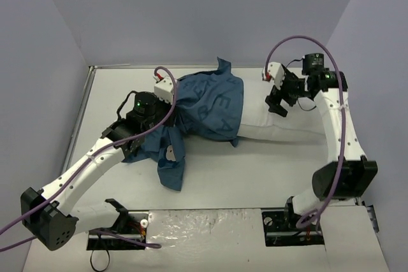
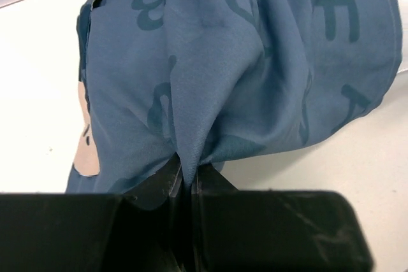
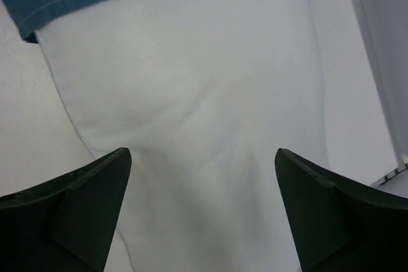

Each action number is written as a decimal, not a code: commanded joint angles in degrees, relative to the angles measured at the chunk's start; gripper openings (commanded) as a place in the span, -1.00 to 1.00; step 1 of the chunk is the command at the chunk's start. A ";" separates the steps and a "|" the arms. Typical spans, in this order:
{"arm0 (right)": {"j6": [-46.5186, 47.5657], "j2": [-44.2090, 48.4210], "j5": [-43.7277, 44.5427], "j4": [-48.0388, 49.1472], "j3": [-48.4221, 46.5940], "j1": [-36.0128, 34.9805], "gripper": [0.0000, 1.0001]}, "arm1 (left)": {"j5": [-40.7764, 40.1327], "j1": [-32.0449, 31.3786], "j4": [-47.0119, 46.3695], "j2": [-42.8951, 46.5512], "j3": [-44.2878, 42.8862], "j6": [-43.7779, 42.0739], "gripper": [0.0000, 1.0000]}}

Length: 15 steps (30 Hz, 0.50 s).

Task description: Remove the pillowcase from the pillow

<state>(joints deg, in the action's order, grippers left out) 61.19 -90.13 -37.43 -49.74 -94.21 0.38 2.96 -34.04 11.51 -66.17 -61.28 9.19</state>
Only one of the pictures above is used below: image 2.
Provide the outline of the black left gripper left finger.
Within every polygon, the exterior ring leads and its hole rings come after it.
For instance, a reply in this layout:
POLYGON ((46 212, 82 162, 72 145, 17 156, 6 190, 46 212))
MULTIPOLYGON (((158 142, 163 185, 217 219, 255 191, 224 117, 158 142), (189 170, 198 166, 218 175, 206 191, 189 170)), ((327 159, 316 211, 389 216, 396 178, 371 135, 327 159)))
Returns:
POLYGON ((173 156, 126 193, 2 194, 2 271, 182 271, 173 156))

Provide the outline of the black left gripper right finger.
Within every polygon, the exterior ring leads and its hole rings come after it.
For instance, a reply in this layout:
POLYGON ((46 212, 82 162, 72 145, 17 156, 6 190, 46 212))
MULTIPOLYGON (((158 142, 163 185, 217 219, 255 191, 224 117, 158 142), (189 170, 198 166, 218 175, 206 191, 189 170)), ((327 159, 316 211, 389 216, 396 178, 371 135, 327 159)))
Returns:
POLYGON ((197 271, 371 271, 349 202, 330 191, 238 190, 212 166, 191 187, 197 271))

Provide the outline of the blue letter print pillowcase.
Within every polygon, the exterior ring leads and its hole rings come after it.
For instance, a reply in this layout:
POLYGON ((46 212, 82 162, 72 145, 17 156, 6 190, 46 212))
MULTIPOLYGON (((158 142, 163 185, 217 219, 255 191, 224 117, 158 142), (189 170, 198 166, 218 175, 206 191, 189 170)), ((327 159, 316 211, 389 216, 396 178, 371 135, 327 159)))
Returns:
POLYGON ((398 0, 87 0, 85 127, 69 193, 315 145, 377 108, 402 61, 398 0))

